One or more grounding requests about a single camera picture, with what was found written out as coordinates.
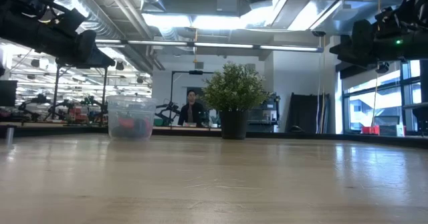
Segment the glass wall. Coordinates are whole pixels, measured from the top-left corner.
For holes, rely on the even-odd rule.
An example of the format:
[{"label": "glass wall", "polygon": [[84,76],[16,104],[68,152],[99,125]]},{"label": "glass wall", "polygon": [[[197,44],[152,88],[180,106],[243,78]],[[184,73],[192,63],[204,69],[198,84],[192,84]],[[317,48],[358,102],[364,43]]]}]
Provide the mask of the glass wall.
[{"label": "glass wall", "polygon": [[416,131],[416,118],[411,110],[403,111],[402,106],[421,103],[419,60],[402,64],[401,70],[378,80],[345,90],[343,100],[345,133],[359,132],[363,126],[371,126],[372,121],[374,124],[403,124],[408,132]]}]

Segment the table surface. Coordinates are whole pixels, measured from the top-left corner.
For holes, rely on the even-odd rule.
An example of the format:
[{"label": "table surface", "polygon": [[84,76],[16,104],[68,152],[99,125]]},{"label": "table surface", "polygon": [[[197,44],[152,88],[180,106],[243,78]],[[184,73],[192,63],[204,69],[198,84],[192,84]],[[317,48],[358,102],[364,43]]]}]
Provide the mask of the table surface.
[{"label": "table surface", "polygon": [[428,151],[105,134],[0,144],[0,223],[427,223]]}]

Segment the plastic bin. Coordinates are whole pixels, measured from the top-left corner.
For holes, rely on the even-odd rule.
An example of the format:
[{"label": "plastic bin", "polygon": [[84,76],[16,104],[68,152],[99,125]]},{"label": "plastic bin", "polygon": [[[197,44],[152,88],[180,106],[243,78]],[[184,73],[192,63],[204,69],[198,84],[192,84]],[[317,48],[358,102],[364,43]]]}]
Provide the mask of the plastic bin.
[{"label": "plastic bin", "polygon": [[157,101],[134,96],[109,96],[108,133],[113,139],[148,140]]}]

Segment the potted plant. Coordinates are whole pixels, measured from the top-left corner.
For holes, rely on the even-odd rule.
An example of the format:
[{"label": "potted plant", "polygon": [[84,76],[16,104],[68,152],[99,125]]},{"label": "potted plant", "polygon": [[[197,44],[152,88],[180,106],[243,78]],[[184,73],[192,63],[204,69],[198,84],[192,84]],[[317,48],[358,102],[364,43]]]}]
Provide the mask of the potted plant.
[{"label": "potted plant", "polygon": [[228,62],[223,72],[215,72],[205,83],[203,99],[208,107],[220,111],[222,137],[244,139],[248,110],[268,97],[263,90],[262,77],[253,69]]}]

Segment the person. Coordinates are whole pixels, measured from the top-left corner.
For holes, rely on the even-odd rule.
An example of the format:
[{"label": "person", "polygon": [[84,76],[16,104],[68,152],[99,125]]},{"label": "person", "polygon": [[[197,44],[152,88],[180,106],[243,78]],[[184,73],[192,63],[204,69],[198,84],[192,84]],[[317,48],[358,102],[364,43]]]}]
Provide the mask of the person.
[{"label": "person", "polygon": [[202,127],[201,117],[199,113],[203,112],[203,105],[196,102],[196,93],[194,90],[187,92],[188,103],[181,108],[179,125],[186,123],[196,123],[197,127]]}]

